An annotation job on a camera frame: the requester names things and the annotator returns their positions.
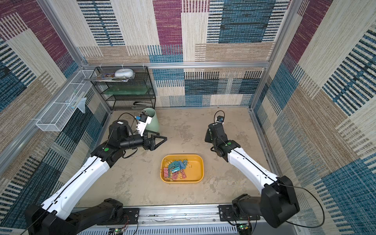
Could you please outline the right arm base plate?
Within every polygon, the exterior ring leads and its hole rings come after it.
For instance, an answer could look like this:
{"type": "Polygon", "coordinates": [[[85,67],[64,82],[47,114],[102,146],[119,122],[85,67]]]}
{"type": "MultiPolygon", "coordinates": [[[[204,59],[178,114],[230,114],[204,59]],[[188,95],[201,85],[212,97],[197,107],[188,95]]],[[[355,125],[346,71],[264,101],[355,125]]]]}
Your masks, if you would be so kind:
{"type": "Polygon", "coordinates": [[[260,220],[259,215],[254,214],[241,214],[240,212],[236,211],[230,204],[221,204],[218,207],[220,221],[224,222],[238,222],[238,221],[256,221],[260,220]]]}

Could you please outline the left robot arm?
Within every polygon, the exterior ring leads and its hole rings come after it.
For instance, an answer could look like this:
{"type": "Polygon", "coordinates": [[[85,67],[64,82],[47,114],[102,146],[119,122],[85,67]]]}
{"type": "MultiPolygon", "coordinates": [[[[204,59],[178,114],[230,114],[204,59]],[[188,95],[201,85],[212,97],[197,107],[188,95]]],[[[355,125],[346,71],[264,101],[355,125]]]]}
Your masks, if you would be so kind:
{"type": "Polygon", "coordinates": [[[158,132],[146,131],[146,121],[137,124],[137,134],[126,120],[109,126],[108,140],[99,145],[78,172],[41,205],[30,205],[25,211],[26,232],[30,235],[76,235],[93,225],[116,225],[126,219],[123,204],[108,198],[97,206],[73,212],[89,188],[129,149],[154,151],[167,141],[158,132]]]}

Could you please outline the yellow storage tray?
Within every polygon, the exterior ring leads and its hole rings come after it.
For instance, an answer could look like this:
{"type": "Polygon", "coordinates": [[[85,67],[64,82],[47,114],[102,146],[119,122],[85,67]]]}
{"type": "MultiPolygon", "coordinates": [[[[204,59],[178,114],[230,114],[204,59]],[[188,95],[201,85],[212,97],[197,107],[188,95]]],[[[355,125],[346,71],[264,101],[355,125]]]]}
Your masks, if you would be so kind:
{"type": "Polygon", "coordinates": [[[160,167],[160,178],[163,182],[169,184],[193,184],[199,183],[203,180],[205,176],[204,161],[197,154],[177,154],[177,155],[167,155],[163,158],[160,167]],[[184,170],[187,178],[181,179],[179,176],[179,171],[175,173],[170,172],[170,177],[165,179],[163,174],[164,167],[169,166],[174,161],[183,161],[187,160],[188,165],[184,170]]]}

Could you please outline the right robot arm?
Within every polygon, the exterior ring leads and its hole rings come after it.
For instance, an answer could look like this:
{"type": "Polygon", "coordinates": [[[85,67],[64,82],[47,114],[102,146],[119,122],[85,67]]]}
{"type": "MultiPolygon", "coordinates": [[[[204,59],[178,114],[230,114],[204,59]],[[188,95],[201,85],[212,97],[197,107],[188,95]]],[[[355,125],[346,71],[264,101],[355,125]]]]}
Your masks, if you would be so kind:
{"type": "Polygon", "coordinates": [[[235,218],[261,216],[271,227],[278,228],[300,212],[292,181],[270,172],[252,159],[236,141],[228,140],[221,122],[209,124],[205,142],[211,143],[212,152],[235,166],[259,190],[259,197],[242,194],[232,201],[235,218]]]}

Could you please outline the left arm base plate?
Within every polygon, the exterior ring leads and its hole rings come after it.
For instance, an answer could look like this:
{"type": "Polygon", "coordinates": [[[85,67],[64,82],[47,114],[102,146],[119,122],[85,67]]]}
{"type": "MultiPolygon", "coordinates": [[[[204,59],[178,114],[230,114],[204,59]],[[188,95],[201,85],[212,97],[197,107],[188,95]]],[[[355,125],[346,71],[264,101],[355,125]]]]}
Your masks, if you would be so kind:
{"type": "Polygon", "coordinates": [[[123,208],[120,214],[118,225],[137,225],[140,208],[123,208]]]}

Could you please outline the teal binder clip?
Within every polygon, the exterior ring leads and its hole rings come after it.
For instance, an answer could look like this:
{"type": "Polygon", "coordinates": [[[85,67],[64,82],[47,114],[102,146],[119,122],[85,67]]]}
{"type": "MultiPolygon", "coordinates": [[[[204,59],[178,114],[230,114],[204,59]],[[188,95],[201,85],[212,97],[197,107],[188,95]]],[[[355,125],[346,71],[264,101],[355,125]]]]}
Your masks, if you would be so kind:
{"type": "Polygon", "coordinates": [[[171,173],[175,173],[177,171],[180,171],[181,168],[180,168],[180,163],[178,161],[174,161],[172,162],[171,164],[169,164],[168,166],[168,170],[171,172],[171,173]]]}
{"type": "Polygon", "coordinates": [[[187,160],[183,160],[183,161],[179,161],[179,166],[181,169],[185,169],[188,165],[188,161],[187,160]]]}

